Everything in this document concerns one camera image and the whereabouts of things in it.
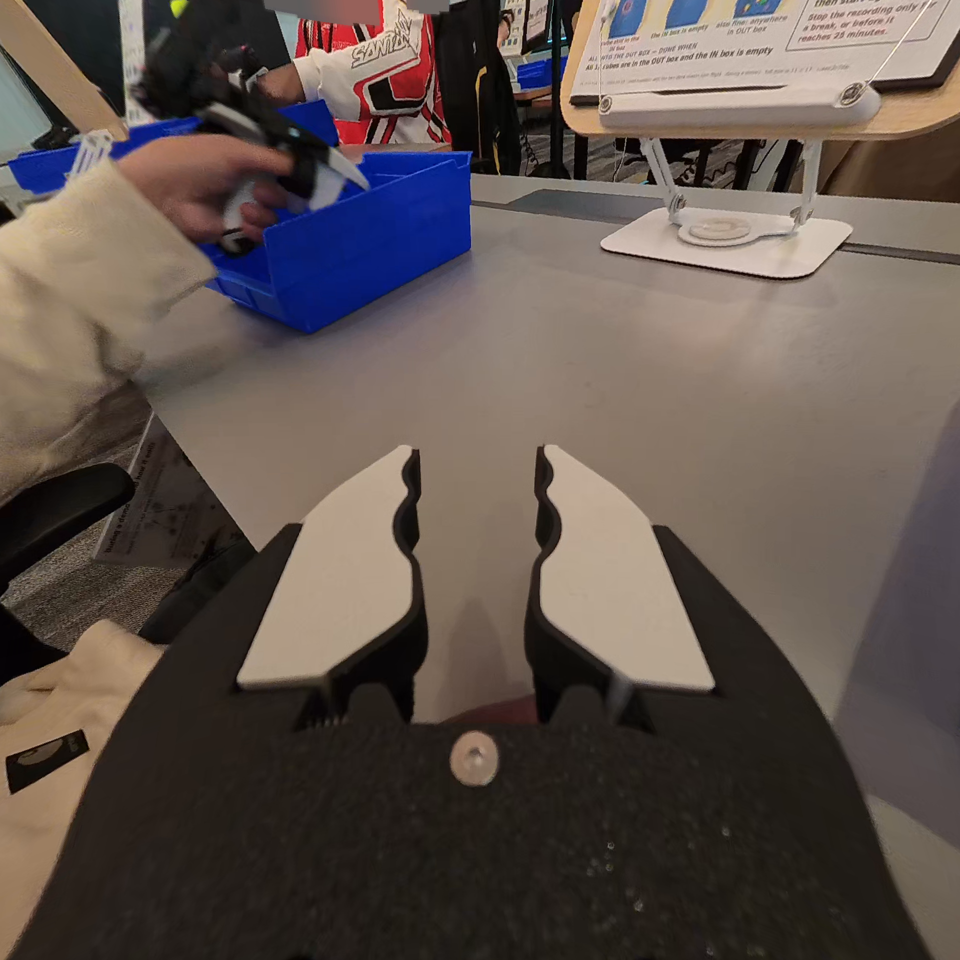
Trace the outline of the person's left forearm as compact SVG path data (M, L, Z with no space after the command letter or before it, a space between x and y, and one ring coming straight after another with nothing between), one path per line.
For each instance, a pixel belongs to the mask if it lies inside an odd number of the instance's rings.
M106 160L1 231L1 494L66 464L150 326L214 276Z

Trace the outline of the wooden board stand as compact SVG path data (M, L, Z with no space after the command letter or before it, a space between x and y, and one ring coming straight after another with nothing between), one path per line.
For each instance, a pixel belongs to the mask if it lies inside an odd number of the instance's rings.
M125 121L22 1L1 2L1 45L78 132L129 139Z

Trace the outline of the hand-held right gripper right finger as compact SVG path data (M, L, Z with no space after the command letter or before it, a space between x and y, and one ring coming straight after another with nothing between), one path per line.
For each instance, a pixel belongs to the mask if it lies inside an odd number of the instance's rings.
M536 450L525 653L560 694L710 694L714 674L646 513L554 443Z

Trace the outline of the black mesh office chair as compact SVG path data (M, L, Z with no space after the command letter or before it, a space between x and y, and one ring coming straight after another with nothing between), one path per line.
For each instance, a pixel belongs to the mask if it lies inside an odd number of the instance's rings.
M1 508L1 594L12 581L134 497L137 484L99 463L30 486ZM1 683L50 666L66 653L35 637L1 607Z

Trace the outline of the white and wooden book stand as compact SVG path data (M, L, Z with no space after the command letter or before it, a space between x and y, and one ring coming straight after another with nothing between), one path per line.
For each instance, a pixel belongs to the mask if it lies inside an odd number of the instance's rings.
M654 173L661 207L623 226L603 250L762 279L816 272L852 227L813 217L824 143L913 138L958 119L958 60L941 85L854 82L833 88L724 88L616 93L597 105L570 101L572 84L600 2L584 2L562 78L561 106L583 136L635 138ZM675 183L665 138L785 138L798 141L802 181L786 213L697 207Z

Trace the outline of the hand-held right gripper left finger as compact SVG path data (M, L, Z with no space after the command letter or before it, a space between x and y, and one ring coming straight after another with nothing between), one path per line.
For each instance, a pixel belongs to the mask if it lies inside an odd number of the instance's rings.
M300 525L236 677L241 690L411 685L427 652L420 451L397 446Z

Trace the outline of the person's left hand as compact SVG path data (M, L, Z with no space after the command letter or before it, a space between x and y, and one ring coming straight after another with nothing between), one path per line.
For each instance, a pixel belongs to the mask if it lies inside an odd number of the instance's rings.
M226 207L248 182L253 198L239 208L239 229L260 243L277 222L277 210L286 208L279 178L293 168L288 153L220 134L158 139L118 163L125 180L194 243L222 236Z

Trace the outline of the newspaper sheet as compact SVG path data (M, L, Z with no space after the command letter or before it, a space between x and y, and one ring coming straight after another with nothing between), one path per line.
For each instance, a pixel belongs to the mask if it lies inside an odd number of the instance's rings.
M151 414L127 473L133 497L105 523L92 561L115 567L186 570L244 541L229 512Z

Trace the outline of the black garment with yellow trim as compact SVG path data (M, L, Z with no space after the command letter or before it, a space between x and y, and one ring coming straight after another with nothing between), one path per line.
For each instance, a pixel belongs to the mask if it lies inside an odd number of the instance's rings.
M438 88L453 152L470 153L473 173L518 176L521 123L498 47L498 1L451 3L431 18Z

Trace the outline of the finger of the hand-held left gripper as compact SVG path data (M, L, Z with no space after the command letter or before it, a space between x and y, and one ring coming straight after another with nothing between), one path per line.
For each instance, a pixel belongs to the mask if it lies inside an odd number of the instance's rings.
M366 176L341 150L330 146L317 150L313 185L309 189L309 210L314 212L333 205L347 185L361 191L371 189Z

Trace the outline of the person's black pants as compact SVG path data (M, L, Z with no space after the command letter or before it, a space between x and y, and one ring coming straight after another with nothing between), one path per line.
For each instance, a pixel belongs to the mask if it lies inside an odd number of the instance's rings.
M170 645L257 553L243 534L230 542L210 541L160 600L139 637L153 645Z

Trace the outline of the printed instruction sheet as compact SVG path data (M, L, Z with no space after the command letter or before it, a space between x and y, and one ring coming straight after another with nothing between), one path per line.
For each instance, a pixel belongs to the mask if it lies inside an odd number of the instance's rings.
M957 1L600 2L570 101L617 93L941 86Z

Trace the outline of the white printed paper strip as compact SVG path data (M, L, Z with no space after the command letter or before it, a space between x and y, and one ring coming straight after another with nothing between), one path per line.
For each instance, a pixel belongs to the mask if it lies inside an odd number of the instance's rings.
M143 1L118 1L118 22L124 85L124 119L129 130L151 122L138 102L136 91L146 62Z

